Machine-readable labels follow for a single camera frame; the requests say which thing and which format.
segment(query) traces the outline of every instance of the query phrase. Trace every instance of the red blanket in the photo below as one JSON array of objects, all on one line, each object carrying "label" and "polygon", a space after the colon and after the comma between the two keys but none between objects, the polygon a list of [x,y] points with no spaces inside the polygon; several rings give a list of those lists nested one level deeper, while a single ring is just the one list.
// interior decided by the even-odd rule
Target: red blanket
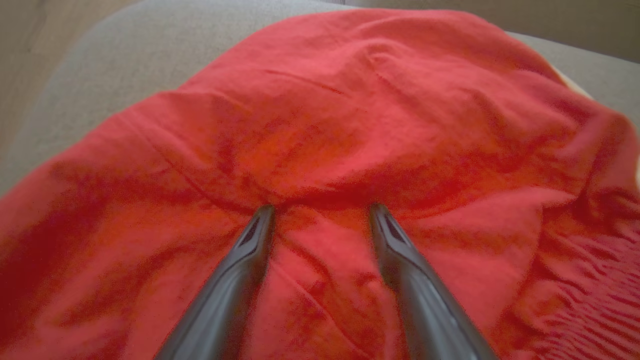
[{"label": "red blanket", "polygon": [[150,359],[272,203],[241,357],[406,358],[377,201],[501,357],[637,359],[637,153],[623,115],[471,15],[285,20],[0,201],[0,357]]}]

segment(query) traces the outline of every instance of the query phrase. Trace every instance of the gray upholstery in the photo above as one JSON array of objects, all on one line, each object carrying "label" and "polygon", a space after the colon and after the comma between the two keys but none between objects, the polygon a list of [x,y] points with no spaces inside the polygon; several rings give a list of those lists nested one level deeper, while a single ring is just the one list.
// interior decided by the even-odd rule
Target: gray upholstery
[{"label": "gray upholstery", "polygon": [[[85,34],[49,80],[0,164],[0,194],[109,115],[179,86],[258,29],[345,8],[306,0],[144,0],[112,15]],[[640,65],[517,37],[597,100],[640,120]]]},{"label": "gray upholstery", "polygon": [[640,61],[638,0],[343,1],[364,8],[461,10],[508,31]]}]

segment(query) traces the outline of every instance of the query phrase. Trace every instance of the red fabric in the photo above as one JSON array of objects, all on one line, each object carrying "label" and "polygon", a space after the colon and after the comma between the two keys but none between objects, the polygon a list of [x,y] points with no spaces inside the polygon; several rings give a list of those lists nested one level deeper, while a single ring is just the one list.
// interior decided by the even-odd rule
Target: red fabric
[{"label": "red fabric", "polygon": [[403,359],[386,204],[506,359],[640,356],[623,115],[456,12],[285,20],[112,116],[0,202],[2,359],[150,359],[260,205],[243,359]]}]

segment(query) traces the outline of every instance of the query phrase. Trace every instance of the wooden floor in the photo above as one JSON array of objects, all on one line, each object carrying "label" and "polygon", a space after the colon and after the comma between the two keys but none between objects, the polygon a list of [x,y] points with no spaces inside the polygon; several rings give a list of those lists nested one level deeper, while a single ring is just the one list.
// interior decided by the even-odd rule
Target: wooden floor
[{"label": "wooden floor", "polygon": [[67,49],[96,22],[136,1],[0,1],[0,159]]}]

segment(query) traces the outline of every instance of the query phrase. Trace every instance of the fabric texture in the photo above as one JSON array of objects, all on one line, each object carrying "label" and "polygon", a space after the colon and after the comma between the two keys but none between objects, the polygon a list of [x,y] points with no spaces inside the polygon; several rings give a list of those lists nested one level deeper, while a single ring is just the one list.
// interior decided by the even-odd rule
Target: fabric texture
[{"label": "fabric texture", "polygon": [[386,204],[504,359],[640,356],[637,140],[456,12],[250,36],[0,200],[0,357],[150,359],[260,205],[242,359],[404,359],[367,224]]},{"label": "fabric texture", "polygon": [[[0,196],[108,116],[173,89],[253,32],[350,9],[304,0],[144,0],[102,21],[61,62],[0,161]],[[596,101],[640,124],[640,64],[510,33]]]}]

